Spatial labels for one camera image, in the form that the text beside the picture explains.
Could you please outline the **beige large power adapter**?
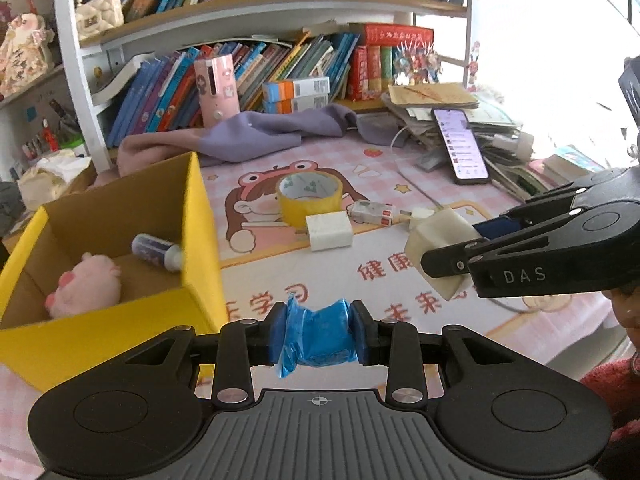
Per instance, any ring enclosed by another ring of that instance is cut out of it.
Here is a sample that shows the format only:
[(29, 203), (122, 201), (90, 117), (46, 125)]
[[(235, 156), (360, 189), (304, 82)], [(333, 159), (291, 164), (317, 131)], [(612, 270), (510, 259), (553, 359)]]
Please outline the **beige large power adapter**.
[(469, 221), (444, 208), (410, 220), (404, 253), (434, 291), (450, 300), (470, 284), (465, 246), (479, 239)]

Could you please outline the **blue tape wad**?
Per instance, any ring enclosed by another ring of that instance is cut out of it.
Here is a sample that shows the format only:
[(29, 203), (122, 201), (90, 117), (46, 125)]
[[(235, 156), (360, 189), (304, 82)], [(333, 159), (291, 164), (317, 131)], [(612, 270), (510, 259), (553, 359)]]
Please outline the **blue tape wad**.
[(349, 328), (350, 304), (340, 299), (314, 311), (291, 295), (286, 302), (284, 339), (278, 361), (280, 378), (296, 367), (326, 367), (357, 359), (355, 338)]

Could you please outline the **white red small box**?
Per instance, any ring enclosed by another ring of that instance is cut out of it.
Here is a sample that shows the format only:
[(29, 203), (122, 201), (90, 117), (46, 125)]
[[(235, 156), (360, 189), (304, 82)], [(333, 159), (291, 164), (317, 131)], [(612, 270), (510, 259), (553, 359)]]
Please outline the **white red small box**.
[(349, 217), (359, 224), (371, 226), (391, 226), (394, 221), (395, 207), (391, 204), (357, 200), (350, 205)]

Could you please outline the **white square charger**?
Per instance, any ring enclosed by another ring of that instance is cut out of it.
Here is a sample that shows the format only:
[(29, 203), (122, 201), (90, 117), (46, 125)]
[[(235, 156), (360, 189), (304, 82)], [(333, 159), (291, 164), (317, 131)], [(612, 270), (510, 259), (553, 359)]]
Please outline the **white square charger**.
[(344, 210), (308, 216), (306, 227), (313, 252), (349, 247), (354, 239), (352, 222)]

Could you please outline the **pink plush pig toy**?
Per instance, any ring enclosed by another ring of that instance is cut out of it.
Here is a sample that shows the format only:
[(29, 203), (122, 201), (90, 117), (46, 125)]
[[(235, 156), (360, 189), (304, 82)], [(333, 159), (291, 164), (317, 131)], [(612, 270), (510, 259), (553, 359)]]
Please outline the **pink plush pig toy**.
[(111, 258), (85, 252), (72, 270), (58, 279), (44, 307), (51, 318), (69, 318), (116, 306), (122, 294), (122, 270)]

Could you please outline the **yellow cardboard box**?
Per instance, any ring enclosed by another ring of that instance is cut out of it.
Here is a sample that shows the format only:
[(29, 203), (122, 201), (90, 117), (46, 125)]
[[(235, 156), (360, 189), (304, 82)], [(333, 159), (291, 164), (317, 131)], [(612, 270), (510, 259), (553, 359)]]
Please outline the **yellow cardboard box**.
[(228, 322), (195, 154), (38, 209), (1, 271), (1, 363), (39, 391), (175, 326)]

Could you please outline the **yellow tape roll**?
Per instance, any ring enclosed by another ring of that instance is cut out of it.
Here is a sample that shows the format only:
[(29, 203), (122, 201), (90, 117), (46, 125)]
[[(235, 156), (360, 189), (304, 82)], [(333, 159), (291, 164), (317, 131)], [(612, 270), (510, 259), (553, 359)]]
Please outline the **yellow tape roll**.
[(281, 220), (300, 230), (307, 217), (341, 209), (343, 183), (324, 171), (301, 171), (281, 178), (276, 192)]

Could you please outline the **small white plug adapter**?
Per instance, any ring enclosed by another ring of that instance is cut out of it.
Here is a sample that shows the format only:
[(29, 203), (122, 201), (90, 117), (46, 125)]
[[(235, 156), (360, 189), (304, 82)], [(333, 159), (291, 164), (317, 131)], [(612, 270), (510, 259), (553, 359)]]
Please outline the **small white plug adapter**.
[(407, 223), (408, 229), (413, 230), (434, 213), (434, 209), (422, 207), (416, 207), (413, 210), (401, 210), (398, 212), (398, 221), (400, 223)]

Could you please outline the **black smartphone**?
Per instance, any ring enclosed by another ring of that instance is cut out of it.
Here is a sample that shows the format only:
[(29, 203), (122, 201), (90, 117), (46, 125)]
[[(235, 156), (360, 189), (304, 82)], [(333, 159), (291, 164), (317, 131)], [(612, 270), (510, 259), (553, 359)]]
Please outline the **black smartphone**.
[(458, 185), (488, 183), (489, 171), (464, 111), (434, 108), (432, 116), (444, 142), (454, 182)]

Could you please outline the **stack of books and papers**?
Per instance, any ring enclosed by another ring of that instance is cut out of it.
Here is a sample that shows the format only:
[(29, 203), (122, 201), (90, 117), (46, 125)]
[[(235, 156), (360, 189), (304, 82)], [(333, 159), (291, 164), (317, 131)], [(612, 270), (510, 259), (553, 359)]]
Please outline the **stack of books and papers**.
[[(432, 110), (426, 106), (396, 105), (388, 93), (383, 93), (381, 100), (404, 124), (405, 133), (426, 149), (420, 164), (428, 170), (445, 165), (444, 141)], [(490, 180), (518, 200), (526, 200), (602, 169), (572, 146), (563, 146), (545, 159), (536, 159), (533, 136), (522, 131), (488, 96), (479, 94), (476, 102), (477, 107), (465, 108), (463, 115), (478, 142)]]

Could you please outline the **pink cartoon table mat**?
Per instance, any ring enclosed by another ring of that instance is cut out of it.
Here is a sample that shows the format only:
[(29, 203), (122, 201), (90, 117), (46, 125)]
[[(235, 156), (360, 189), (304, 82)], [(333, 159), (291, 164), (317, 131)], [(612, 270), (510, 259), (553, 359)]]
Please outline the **pink cartoon table mat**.
[[(262, 318), (291, 295), (313, 309), (359, 299), (377, 318), (407, 321), (424, 332), (468, 326), (574, 378), (625, 352), (624, 332), (599, 294), (489, 301), (466, 290), (447, 301), (405, 256), (405, 226), (356, 226), (349, 247), (313, 252), (305, 234), (277, 220), (274, 185), (285, 171), (306, 167), (336, 170), (347, 195), (404, 209), (443, 204), (471, 222), (513, 204), (493, 186), (455, 185), (442, 171), (419, 170), (415, 161), (412, 146), (378, 148), (345, 136), (202, 168), (228, 321)], [(1, 471), (7, 477), (40, 473), (26, 430), (40, 393), (1, 363)]]

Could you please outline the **orange white medicine boxes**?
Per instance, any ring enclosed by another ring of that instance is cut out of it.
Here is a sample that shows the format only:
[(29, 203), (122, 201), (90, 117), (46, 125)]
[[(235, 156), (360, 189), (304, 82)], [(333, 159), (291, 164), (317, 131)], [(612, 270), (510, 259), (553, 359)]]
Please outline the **orange white medicine boxes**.
[(318, 110), (329, 104), (329, 93), (329, 77), (265, 82), (262, 85), (262, 110), (268, 114)]

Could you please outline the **tissue box with tissues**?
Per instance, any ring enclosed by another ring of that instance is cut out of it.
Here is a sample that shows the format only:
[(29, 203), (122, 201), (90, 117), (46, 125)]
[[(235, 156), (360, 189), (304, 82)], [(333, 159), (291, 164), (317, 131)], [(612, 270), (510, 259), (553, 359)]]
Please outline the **tissue box with tissues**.
[(72, 150), (61, 150), (40, 157), (17, 180), (17, 187), (27, 210), (35, 211), (53, 202), (84, 177), (91, 178), (94, 166), (89, 156), (77, 156)]

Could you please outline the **white side shelf unit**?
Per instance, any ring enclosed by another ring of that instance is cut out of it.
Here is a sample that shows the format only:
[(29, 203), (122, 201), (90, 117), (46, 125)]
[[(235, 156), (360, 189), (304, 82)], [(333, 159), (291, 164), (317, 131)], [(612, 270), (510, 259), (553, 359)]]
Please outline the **white side shelf unit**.
[(41, 133), (44, 120), (54, 132), (60, 130), (63, 119), (51, 105), (52, 101), (77, 122), (62, 65), (1, 101), (2, 181), (14, 181), (14, 177), (28, 166), (23, 145)]

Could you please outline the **floral plush doll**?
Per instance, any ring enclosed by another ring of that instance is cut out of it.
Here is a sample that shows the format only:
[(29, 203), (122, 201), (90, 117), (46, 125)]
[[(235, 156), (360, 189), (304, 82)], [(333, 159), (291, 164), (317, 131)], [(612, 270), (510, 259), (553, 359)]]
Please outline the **floral plush doll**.
[(1, 45), (1, 95), (13, 96), (54, 69), (49, 44), (54, 32), (38, 14), (23, 13), (9, 24)]

